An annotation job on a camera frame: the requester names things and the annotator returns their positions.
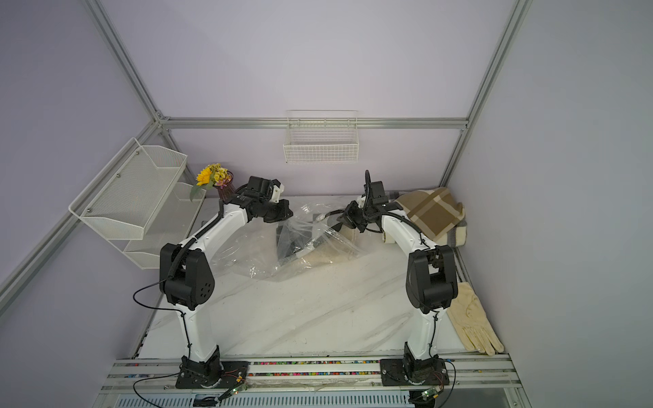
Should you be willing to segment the clear plastic vacuum bag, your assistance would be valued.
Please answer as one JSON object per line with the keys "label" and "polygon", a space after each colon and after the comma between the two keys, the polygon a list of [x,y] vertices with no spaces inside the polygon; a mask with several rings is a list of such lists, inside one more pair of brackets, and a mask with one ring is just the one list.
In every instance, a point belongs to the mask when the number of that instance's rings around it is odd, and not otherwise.
{"label": "clear plastic vacuum bag", "polygon": [[338,220],[351,201],[338,195],[291,197],[290,219],[273,224],[255,219],[219,248],[209,261],[214,276],[283,282],[361,258],[369,253],[363,234]]}

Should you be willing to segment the tan plaid scarf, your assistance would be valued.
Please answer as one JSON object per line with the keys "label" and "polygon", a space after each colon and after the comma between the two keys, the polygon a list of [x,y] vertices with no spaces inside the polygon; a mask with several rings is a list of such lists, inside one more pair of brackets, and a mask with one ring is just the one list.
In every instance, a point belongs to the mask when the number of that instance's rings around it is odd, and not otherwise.
{"label": "tan plaid scarf", "polygon": [[411,191],[399,196],[396,201],[406,217],[432,241],[447,234],[466,217],[464,204],[458,202],[447,187]]}

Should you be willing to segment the cream plaid scarf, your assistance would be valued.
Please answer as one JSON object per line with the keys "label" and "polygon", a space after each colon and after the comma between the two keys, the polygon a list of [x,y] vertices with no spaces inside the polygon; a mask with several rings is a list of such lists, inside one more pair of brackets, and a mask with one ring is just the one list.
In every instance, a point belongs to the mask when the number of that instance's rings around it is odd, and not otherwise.
{"label": "cream plaid scarf", "polygon": [[467,221],[462,220],[438,240],[432,241],[427,239],[426,241],[431,248],[434,246],[449,246],[450,248],[461,247],[464,246],[467,241],[467,230]]}

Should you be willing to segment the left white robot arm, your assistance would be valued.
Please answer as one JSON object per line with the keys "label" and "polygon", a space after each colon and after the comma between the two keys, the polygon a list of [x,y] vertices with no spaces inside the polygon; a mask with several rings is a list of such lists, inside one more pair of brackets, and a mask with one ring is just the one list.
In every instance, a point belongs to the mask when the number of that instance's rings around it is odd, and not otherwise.
{"label": "left white robot arm", "polygon": [[160,292],[173,311],[187,341],[187,360],[204,363],[216,355],[212,324],[202,320],[201,310],[211,299],[216,283],[210,261],[239,229],[254,219],[267,224],[292,217],[289,201],[282,198],[279,180],[252,176],[202,228],[179,243],[168,243],[160,251]]}

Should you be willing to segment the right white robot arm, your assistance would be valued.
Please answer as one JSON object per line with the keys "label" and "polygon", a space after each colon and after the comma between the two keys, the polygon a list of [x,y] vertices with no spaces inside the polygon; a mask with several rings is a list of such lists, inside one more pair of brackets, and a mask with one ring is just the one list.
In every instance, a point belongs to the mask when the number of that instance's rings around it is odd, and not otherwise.
{"label": "right white robot arm", "polygon": [[452,248],[428,238],[427,227],[398,201],[390,200],[381,181],[370,178],[364,193],[341,212],[338,222],[360,233],[382,234],[406,254],[406,295],[418,323],[405,343],[403,365],[406,371],[416,372],[440,362],[435,350],[438,320],[458,296]]}

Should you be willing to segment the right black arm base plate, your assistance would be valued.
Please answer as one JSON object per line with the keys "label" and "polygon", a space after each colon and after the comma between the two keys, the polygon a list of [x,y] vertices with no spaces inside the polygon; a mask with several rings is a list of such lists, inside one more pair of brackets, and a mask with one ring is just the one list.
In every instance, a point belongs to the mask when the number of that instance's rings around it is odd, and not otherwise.
{"label": "right black arm base plate", "polygon": [[379,362],[382,385],[388,386],[445,386],[450,384],[445,360],[382,359]]}

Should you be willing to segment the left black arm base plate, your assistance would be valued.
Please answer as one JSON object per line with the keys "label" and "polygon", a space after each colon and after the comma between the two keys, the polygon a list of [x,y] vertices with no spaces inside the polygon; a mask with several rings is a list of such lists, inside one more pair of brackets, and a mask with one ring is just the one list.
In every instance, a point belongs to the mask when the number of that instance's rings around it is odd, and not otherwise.
{"label": "left black arm base plate", "polygon": [[229,389],[242,383],[248,374],[247,361],[199,363],[184,360],[180,366],[176,389]]}

